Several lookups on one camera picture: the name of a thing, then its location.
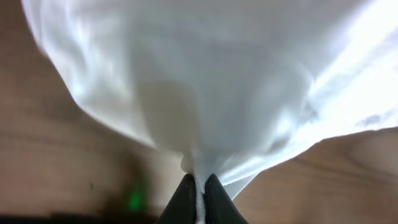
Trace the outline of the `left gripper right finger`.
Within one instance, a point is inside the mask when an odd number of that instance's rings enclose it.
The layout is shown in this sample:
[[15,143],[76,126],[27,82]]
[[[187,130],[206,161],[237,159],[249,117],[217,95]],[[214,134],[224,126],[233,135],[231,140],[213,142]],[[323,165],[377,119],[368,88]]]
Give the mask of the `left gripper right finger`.
[[215,174],[205,183],[206,224],[248,224]]

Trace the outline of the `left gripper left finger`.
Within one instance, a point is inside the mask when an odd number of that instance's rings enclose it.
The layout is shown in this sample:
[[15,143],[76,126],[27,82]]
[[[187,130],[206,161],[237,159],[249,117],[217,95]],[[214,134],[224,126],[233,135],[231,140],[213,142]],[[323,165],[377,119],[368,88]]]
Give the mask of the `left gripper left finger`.
[[194,224],[196,221],[196,185],[194,176],[185,174],[157,224]]

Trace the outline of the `white t-shirt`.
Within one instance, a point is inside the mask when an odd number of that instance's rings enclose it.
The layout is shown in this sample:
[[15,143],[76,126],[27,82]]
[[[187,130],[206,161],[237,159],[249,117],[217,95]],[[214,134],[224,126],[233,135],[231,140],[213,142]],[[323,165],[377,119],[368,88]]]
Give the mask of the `white t-shirt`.
[[325,138],[397,125],[396,1],[23,1],[76,104],[230,199]]

